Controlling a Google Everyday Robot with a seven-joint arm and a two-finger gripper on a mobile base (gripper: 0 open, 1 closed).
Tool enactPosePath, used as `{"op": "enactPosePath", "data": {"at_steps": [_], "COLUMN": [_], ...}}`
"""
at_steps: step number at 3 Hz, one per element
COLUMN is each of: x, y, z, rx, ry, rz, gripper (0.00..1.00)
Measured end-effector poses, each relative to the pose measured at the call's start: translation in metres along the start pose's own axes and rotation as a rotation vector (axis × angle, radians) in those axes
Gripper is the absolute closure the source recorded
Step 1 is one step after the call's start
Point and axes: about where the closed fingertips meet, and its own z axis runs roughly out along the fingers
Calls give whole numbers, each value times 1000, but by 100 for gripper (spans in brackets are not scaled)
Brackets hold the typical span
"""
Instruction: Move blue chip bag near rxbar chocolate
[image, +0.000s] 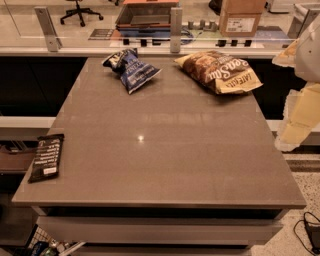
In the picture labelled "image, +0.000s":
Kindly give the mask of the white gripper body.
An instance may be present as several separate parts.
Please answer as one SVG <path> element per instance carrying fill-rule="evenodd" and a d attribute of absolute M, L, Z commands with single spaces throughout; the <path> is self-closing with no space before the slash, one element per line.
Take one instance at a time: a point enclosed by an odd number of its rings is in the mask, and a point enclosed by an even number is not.
<path fill-rule="evenodd" d="M 317 14 L 299 36 L 295 75 L 307 82 L 320 83 L 320 15 Z"/>

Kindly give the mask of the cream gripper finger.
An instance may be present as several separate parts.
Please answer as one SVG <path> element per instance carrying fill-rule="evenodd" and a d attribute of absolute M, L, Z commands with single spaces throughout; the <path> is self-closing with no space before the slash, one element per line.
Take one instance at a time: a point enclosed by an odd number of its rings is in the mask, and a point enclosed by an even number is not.
<path fill-rule="evenodd" d="M 276 148 L 284 152 L 294 150 L 319 123 L 320 84 L 307 82 L 300 91 L 290 90 L 275 139 Z"/>
<path fill-rule="evenodd" d="M 294 40 L 286 49 L 272 59 L 272 63 L 281 67 L 295 67 L 295 56 L 299 40 Z"/>

